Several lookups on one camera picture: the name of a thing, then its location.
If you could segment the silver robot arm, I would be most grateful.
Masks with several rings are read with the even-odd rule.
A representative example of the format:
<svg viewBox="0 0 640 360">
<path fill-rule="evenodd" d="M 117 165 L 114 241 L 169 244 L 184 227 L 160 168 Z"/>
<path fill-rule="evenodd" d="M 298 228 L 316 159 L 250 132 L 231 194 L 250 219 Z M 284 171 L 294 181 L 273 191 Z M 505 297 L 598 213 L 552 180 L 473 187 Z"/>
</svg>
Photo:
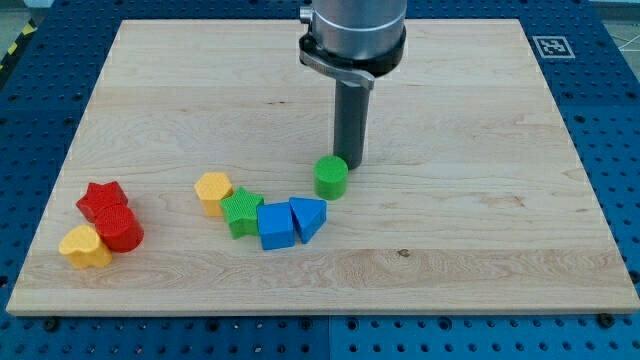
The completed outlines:
<svg viewBox="0 0 640 360">
<path fill-rule="evenodd" d="M 407 0 L 316 0 L 300 8 L 307 32 L 299 60 L 335 80 L 333 154 L 350 169 L 362 162 L 375 80 L 403 57 L 407 6 Z"/>
</svg>

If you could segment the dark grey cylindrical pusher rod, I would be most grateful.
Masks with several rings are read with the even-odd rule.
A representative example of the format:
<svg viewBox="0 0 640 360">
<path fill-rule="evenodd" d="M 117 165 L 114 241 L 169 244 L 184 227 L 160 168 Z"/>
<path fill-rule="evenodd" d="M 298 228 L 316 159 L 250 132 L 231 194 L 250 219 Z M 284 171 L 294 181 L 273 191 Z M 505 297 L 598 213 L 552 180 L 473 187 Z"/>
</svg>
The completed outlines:
<svg viewBox="0 0 640 360">
<path fill-rule="evenodd" d="M 333 154 L 349 170 L 362 163 L 370 91 L 337 81 L 335 86 Z"/>
</svg>

